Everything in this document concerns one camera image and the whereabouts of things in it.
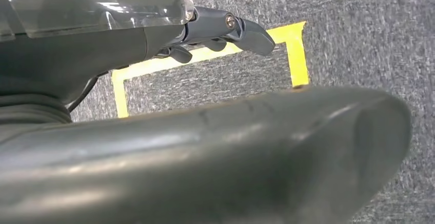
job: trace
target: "yellow tape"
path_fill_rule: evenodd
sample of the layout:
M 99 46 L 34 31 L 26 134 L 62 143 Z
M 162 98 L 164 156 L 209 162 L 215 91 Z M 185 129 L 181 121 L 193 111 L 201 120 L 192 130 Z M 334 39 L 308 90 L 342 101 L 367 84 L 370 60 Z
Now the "yellow tape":
M 305 62 L 304 44 L 302 42 L 302 30 L 304 25 L 305 22 L 301 22 L 267 31 L 275 43 L 286 43 L 291 82 L 293 86 L 306 85 L 309 83 L 308 70 Z M 195 49 L 190 51 L 193 57 L 188 64 L 232 55 L 238 52 L 242 52 L 242 50 L 234 44 L 227 44 L 227 47 L 219 52 L 211 51 L 208 48 Z M 183 65 L 185 64 L 180 64 L 173 58 L 168 57 L 165 59 L 150 59 L 131 65 L 125 69 L 114 70 L 112 72 L 112 82 L 118 117 L 122 118 L 128 116 L 126 92 L 124 89 L 125 80 Z

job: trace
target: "bolt head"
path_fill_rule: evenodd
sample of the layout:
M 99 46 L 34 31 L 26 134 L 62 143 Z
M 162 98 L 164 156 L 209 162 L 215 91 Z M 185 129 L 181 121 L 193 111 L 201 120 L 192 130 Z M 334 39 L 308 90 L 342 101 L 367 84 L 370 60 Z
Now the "bolt head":
M 232 14 L 227 14 L 226 18 L 225 18 L 225 22 L 227 24 L 227 27 L 229 29 L 234 29 L 235 28 L 235 18 Z

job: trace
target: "gray plastic housing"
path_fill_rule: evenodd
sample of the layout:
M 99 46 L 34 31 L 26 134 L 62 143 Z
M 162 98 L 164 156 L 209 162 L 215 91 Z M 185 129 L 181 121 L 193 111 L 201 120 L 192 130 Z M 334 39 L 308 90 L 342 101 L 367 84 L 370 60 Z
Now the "gray plastic housing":
M 2 125 L 0 223 L 341 223 L 396 174 L 410 122 L 382 91 L 304 88 L 124 119 Z
M 52 96 L 67 105 L 89 79 L 152 58 L 184 25 L 29 38 L 0 44 L 0 93 Z

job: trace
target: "black cable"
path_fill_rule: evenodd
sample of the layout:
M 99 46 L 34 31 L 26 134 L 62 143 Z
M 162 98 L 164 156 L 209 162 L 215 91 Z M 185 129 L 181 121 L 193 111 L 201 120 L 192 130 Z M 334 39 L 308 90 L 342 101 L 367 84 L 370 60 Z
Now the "black cable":
M 88 94 L 91 92 L 92 88 L 94 88 L 96 82 L 98 81 L 98 77 L 92 78 L 89 82 L 86 88 L 84 89 L 83 93 L 76 99 L 74 102 L 68 106 L 68 111 L 72 112 L 77 106 L 88 96 Z

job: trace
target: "floor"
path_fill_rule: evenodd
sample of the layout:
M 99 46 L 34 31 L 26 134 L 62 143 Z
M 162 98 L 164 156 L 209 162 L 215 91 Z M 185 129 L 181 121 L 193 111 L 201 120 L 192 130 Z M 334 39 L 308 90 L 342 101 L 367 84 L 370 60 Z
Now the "floor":
M 435 0 L 195 0 L 268 29 L 306 21 L 310 83 L 381 88 L 413 114 L 411 152 L 401 171 L 354 217 L 364 222 L 435 218 Z M 289 88 L 287 51 L 248 52 L 128 79 L 130 115 L 187 108 Z M 118 116 L 111 75 L 74 111 L 76 121 Z

